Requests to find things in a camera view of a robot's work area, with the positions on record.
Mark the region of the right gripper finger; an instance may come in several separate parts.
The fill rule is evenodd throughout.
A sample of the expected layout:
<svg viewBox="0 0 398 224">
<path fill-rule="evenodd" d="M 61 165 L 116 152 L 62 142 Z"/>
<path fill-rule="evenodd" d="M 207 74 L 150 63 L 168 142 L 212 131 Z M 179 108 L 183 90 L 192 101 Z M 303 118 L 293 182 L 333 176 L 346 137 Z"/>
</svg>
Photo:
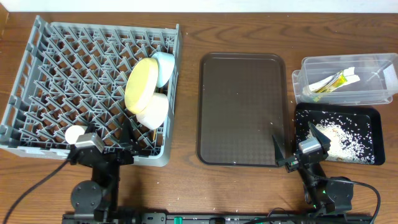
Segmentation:
<svg viewBox="0 0 398 224">
<path fill-rule="evenodd" d="M 331 140 L 321 131 L 319 131 L 314 124 L 308 122 L 308 126 L 310 128 L 313 137 L 317 139 L 317 141 L 320 143 L 321 146 L 330 146 Z"/>
<path fill-rule="evenodd" d="M 279 143 L 274 135 L 272 135 L 272 140 L 274 144 L 274 152 L 275 152 L 275 164 L 277 167 L 282 167 L 285 165 L 285 159 L 282 155 L 282 151 L 280 149 Z"/>
</svg>

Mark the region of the food scraps rice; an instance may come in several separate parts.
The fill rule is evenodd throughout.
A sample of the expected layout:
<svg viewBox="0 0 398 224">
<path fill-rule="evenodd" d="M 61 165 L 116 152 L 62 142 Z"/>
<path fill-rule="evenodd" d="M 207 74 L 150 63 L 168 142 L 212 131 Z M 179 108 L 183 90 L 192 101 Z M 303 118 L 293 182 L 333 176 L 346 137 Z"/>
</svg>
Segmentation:
<svg viewBox="0 0 398 224">
<path fill-rule="evenodd" d="M 331 141 L 329 161 L 374 164 L 373 131 L 367 115 L 315 110 L 295 112 L 296 142 L 312 138 L 308 126 L 312 123 Z"/>
</svg>

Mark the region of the wooden chopstick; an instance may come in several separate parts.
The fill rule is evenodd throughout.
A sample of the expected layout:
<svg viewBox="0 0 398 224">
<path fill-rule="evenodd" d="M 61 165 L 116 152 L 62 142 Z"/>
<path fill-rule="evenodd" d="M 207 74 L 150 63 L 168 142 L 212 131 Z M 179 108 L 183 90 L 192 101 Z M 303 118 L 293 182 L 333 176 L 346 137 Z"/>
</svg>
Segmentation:
<svg viewBox="0 0 398 224">
<path fill-rule="evenodd" d="M 157 130 L 155 129 L 155 130 L 153 131 L 152 141 L 155 141 L 155 139 L 156 139 L 156 134 L 157 134 Z"/>
</svg>

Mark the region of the white cup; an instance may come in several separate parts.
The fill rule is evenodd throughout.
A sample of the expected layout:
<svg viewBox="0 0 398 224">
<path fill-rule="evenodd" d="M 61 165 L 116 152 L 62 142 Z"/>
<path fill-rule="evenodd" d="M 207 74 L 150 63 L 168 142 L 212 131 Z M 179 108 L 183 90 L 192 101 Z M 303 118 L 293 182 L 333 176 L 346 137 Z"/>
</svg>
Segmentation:
<svg viewBox="0 0 398 224">
<path fill-rule="evenodd" d="M 65 131 L 65 140 L 68 144 L 75 144 L 78 137 L 85 134 L 87 126 L 73 125 Z"/>
</svg>

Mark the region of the white bowl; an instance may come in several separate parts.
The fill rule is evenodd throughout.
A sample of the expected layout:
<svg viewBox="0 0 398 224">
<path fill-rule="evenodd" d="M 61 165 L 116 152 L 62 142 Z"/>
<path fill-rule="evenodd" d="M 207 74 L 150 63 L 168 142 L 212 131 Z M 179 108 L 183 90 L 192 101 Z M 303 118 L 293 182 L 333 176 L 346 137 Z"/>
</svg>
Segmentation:
<svg viewBox="0 0 398 224">
<path fill-rule="evenodd" d="M 137 121 L 150 130 L 157 129 L 165 121 L 169 110 L 169 100 L 163 93 L 154 93 L 147 106 L 138 114 Z"/>
</svg>

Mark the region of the yellow plate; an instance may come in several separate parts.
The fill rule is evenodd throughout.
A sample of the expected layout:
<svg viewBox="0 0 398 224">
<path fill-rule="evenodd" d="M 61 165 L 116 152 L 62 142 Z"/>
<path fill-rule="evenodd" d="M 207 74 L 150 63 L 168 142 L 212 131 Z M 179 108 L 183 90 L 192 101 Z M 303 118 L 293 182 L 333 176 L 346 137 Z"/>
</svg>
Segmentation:
<svg viewBox="0 0 398 224">
<path fill-rule="evenodd" d="M 153 95 L 158 79 L 158 63 L 154 58 L 139 61 L 130 73 L 125 88 L 124 102 L 133 114 L 144 110 Z"/>
</svg>

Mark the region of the green snack wrapper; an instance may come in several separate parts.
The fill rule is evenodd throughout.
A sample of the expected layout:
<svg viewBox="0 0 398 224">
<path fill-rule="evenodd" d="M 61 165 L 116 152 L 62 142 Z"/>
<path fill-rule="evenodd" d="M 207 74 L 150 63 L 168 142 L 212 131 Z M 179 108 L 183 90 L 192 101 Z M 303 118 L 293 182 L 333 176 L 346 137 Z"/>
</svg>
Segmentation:
<svg viewBox="0 0 398 224">
<path fill-rule="evenodd" d="M 345 84 L 347 81 L 344 71 L 339 71 L 338 73 L 319 81 L 312 91 L 314 93 L 330 93 Z"/>
</svg>

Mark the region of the light blue bowl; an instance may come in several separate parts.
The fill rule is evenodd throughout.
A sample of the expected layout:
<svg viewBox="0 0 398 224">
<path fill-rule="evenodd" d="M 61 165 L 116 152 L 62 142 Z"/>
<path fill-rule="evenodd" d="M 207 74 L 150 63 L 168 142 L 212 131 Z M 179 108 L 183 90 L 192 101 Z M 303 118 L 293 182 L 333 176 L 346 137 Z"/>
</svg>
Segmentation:
<svg viewBox="0 0 398 224">
<path fill-rule="evenodd" d="M 173 73 L 175 57 L 173 54 L 156 52 L 152 58 L 156 59 L 158 63 L 158 79 L 156 87 L 162 88 L 169 81 Z"/>
</svg>

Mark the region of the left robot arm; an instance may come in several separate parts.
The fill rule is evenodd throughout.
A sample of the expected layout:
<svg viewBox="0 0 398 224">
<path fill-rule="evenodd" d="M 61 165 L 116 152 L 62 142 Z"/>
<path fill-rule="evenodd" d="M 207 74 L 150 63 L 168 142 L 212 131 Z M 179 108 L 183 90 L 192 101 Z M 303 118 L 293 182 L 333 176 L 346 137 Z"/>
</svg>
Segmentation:
<svg viewBox="0 0 398 224">
<path fill-rule="evenodd" d="M 140 213 L 118 206 L 119 171 L 134 163 L 142 152 L 129 119 L 123 122 L 119 143 L 122 148 L 105 154 L 103 140 L 95 127 L 73 125 L 66 130 L 71 145 L 67 161 L 92 169 L 92 177 L 77 184 L 71 192 L 73 214 L 64 214 L 63 223 L 141 223 Z"/>
</svg>

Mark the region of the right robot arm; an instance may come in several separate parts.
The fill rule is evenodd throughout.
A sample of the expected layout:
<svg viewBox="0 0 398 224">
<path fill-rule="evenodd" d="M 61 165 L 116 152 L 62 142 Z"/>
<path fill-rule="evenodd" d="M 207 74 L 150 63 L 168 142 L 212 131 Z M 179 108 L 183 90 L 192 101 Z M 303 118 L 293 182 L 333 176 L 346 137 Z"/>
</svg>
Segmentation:
<svg viewBox="0 0 398 224">
<path fill-rule="evenodd" d="M 346 177 L 327 178 L 320 163 L 328 157 L 331 140 L 308 123 L 312 137 L 298 144 L 297 151 L 288 158 L 282 155 L 273 136 L 275 164 L 287 172 L 297 171 L 303 182 L 307 202 L 313 204 L 320 215 L 341 215 L 352 209 L 353 184 Z"/>
</svg>

